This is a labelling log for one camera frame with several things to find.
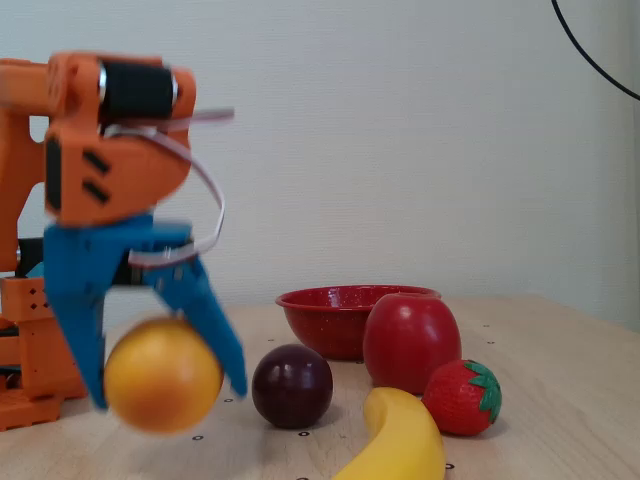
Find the toy strawberry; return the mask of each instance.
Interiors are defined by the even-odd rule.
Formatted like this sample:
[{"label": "toy strawberry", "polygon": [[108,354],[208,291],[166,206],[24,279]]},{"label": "toy strawberry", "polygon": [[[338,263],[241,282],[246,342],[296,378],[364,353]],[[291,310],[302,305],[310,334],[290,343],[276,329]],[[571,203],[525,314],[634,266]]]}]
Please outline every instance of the toy strawberry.
[{"label": "toy strawberry", "polygon": [[502,392],[495,375],[472,360],[438,368],[422,398],[441,432],[478,435],[498,418]]}]

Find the banana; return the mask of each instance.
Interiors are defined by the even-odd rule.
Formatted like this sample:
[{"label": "banana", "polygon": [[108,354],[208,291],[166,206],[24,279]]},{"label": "banana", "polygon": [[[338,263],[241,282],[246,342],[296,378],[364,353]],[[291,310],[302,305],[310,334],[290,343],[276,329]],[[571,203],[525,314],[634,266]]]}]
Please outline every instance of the banana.
[{"label": "banana", "polygon": [[371,441],[333,480],[442,480],[442,437],[429,411],[413,395],[375,388],[364,403]]}]

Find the orange robot base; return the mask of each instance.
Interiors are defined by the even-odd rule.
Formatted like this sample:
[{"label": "orange robot base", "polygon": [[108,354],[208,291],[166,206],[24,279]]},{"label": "orange robot base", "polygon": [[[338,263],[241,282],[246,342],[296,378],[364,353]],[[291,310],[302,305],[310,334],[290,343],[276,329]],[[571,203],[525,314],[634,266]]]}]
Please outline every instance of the orange robot base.
[{"label": "orange robot base", "polygon": [[0,365],[20,367],[20,381],[0,375],[0,432],[53,422],[66,399],[87,396],[44,293],[42,278],[1,280]]}]

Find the plum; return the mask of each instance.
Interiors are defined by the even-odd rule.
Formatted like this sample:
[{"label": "plum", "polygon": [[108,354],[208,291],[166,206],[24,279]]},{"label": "plum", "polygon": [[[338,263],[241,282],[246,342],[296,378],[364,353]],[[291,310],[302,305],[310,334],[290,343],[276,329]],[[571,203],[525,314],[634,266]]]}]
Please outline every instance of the plum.
[{"label": "plum", "polygon": [[331,368],[310,348],[282,345],[258,364],[252,394],[260,415],[275,427],[307,428],[315,424],[331,404]]}]

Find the bowl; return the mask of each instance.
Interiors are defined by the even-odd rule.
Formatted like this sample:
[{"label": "bowl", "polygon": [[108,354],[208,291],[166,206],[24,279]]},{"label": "bowl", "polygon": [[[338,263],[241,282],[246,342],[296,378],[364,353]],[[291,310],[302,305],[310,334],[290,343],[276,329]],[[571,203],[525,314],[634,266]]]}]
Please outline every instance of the bowl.
[{"label": "bowl", "polygon": [[441,297],[430,288],[406,285],[342,285],[296,290],[276,299],[304,345],[330,360],[362,360],[367,317],[389,293]]}]

